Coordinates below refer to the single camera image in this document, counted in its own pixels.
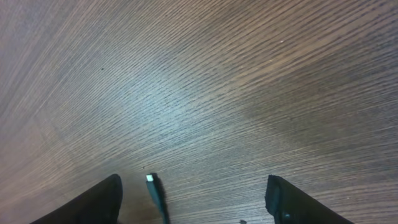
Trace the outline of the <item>black right gripper ribbed right finger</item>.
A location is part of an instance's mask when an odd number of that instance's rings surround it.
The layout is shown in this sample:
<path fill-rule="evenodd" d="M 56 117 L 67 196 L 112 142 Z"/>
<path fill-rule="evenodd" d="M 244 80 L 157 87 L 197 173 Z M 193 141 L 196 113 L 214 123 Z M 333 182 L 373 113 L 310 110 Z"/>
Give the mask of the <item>black right gripper ribbed right finger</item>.
<path fill-rule="evenodd" d="M 268 176 L 265 203 L 276 224 L 353 224 L 276 175 Z"/>

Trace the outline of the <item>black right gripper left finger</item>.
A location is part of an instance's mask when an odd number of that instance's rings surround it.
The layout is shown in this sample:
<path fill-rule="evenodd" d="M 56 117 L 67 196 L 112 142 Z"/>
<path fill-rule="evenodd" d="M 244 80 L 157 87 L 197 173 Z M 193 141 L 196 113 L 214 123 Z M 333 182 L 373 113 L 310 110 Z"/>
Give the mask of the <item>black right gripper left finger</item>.
<path fill-rule="evenodd" d="M 118 224 L 121 178 L 113 174 L 32 224 Z"/>

